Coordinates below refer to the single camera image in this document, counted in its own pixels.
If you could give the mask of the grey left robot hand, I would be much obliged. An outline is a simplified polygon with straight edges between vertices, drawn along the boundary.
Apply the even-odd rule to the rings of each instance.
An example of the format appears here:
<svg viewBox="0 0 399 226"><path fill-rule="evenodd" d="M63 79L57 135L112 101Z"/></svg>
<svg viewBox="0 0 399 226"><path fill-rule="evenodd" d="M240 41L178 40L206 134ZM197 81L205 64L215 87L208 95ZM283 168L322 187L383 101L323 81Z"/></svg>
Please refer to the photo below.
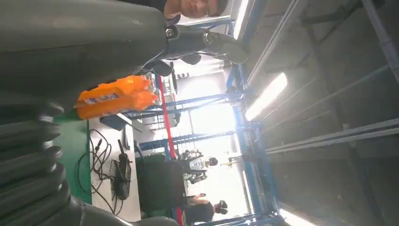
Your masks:
<svg viewBox="0 0 399 226"><path fill-rule="evenodd" d="M128 226L70 193L54 116L97 84L194 53L241 64L231 36L167 25L156 9L116 0L0 3L0 223Z"/></svg>

